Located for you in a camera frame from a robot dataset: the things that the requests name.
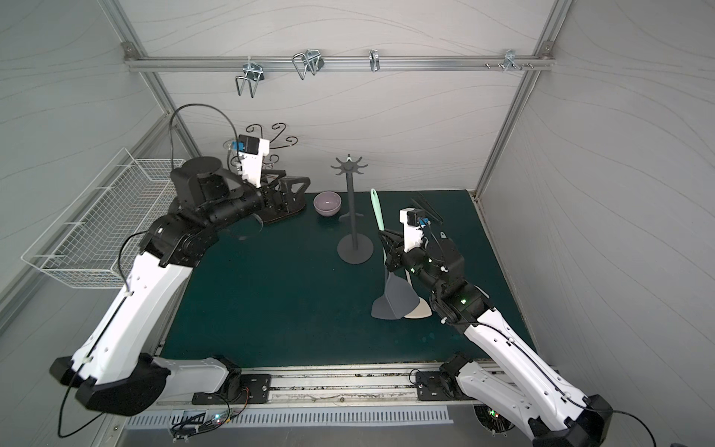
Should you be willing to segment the grey utensil mint handle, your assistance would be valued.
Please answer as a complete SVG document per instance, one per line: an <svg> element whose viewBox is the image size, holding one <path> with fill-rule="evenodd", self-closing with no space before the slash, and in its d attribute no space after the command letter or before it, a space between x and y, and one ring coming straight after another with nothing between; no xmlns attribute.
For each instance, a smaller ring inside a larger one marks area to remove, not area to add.
<svg viewBox="0 0 715 447"><path fill-rule="evenodd" d="M385 255L385 288L383 294L372 303L371 315L378 320L400 320L419 307L421 298L407 279L395 273L399 267L403 267L401 257L404 237L385 228L381 202L375 189L370 191L370 196Z"/></svg>

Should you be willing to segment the grey spatula mint handle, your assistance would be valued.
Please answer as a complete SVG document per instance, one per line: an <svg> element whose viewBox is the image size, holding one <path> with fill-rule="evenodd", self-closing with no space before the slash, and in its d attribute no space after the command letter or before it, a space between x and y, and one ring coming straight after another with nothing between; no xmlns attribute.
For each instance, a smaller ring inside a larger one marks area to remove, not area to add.
<svg viewBox="0 0 715 447"><path fill-rule="evenodd" d="M372 303L371 316L376 320L400 320L399 316L391 307L387 296L383 294Z"/></svg>

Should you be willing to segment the beige spatula grey handle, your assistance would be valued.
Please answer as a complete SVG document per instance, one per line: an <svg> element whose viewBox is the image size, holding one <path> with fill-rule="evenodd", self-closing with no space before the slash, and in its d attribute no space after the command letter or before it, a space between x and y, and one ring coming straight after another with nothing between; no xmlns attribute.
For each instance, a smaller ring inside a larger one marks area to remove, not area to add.
<svg viewBox="0 0 715 447"><path fill-rule="evenodd" d="M405 318L407 320L422 320L429 318L432 315L432 309L429 303L422 297L419 297L419 303L412 312L408 313Z"/></svg>

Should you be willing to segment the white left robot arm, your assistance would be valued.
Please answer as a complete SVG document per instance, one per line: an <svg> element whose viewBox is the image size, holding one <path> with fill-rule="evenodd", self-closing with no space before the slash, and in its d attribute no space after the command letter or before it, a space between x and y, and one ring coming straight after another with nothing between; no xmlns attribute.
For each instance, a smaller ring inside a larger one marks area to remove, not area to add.
<svg viewBox="0 0 715 447"><path fill-rule="evenodd" d="M171 171L174 206L141 234L132 270L122 277L122 289L89 339L50 367L85 409L132 416L169 396L238 396L241 370L227 358L173 361L143 347L220 231L253 215L276 221L305 208L309 178L280 169L269 175L271 182L262 172L237 175L212 156L190 159Z"/></svg>

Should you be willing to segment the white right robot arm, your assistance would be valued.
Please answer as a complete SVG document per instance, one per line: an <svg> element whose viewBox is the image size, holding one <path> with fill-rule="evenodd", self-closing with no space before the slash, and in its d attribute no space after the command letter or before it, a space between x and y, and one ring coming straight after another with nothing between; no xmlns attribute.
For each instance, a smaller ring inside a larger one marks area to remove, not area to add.
<svg viewBox="0 0 715 447"><path fill-rule="evenodd" d="M600 446L611 405L588 396L555 372L510 327L490 297L465 276L465 259L450 238L379 234L387 269L405 269L430 291L430 307L444 324L465 335L508 376L504 381L462 355L441 366L458 399L478 400L518 428L534 446Z"/></svg>

